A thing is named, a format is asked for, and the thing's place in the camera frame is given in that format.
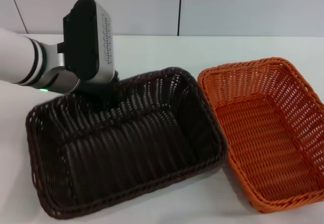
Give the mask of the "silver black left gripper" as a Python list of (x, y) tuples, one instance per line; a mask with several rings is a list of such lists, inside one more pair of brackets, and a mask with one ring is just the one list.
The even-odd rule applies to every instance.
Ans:
[(59, 94), (100, 97), (100, 109), (118, 107), (118, 93), (112, 87), (118, 81), (111, 43), (42, 43), (46, 61), (40, 88)]

